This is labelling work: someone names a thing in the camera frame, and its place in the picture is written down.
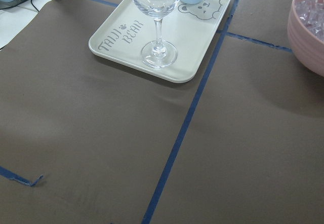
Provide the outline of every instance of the bowl rim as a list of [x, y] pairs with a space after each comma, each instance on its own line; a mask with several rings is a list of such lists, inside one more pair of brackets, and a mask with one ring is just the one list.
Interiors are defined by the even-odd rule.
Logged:
[[317, 37], [316, 37], [313, 33], [311, 33], [311, 32], [306, 28], [306, 26], [301, 22], [300, 18], [299, 18], [298, 15], [297, 15], [296, 9], [295, 9], [295, 2], [296, 2], [296, 0], [293, 0], [293, 1], [292, 1], [292, 7], [291, 7], [291, 10], [292, 10], [292, 12], [293, 12], [293, 14], [294, 14], [294, 17], [297, 18], [299, 24], [302, 26], [302, 28], [303, 28], [303, 29], [304, 29], [304, 30], [305, 30], [309, 35], [311, 35], [312, 37], [316, 38], [317, 41], [319, 41], [319, 42], [324, 46], [324, 41], [322, 41], [321, 39], [317, 38]]

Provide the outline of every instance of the table surface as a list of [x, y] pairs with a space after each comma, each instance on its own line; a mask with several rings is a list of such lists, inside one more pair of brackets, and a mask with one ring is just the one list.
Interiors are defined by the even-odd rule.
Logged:
[[322, 224], [324, 79], [292, 0], [232, 0], [182, 84], [91, 53], [121, 1], [0, 11], [0, 223]]

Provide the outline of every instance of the glass stem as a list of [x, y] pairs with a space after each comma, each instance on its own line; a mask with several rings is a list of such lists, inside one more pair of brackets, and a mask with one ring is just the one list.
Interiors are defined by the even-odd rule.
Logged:
[[163, 20], [163, 18], [161, 18], [161, 19], [155, 18], [154, 19], [155, 30], [156, 30], [156, 42], [153, 47], [153, 53], [155, 55], [165, 56], [166, 48], [162, 43], [162, 20]]

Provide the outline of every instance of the cartoon bear face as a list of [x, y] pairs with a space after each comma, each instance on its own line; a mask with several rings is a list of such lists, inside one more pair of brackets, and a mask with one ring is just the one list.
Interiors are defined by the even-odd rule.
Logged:
[[217, 12], [220, 12], [221, 0], [202, 0], [196, 5], [181, 4], [178, 10], [181, 13], [190, 13], [200, 20], [217, 19]]

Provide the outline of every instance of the rectangular tray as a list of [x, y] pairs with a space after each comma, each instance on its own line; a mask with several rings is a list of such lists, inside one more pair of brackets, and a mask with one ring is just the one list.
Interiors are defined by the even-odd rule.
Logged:
[[196, 5], [181, 1], [163, 19], [162, 38], [178, 49], [174, 64], [154, 69], [140, 57], [143, 46], [155, 40], [154, 20], [143, 14], [132, 0], [123, 0], [89, 40], [97, 56], [153, 76], [184, 83], [196, 74], [225, 14], [230, 0], [203, 0]]

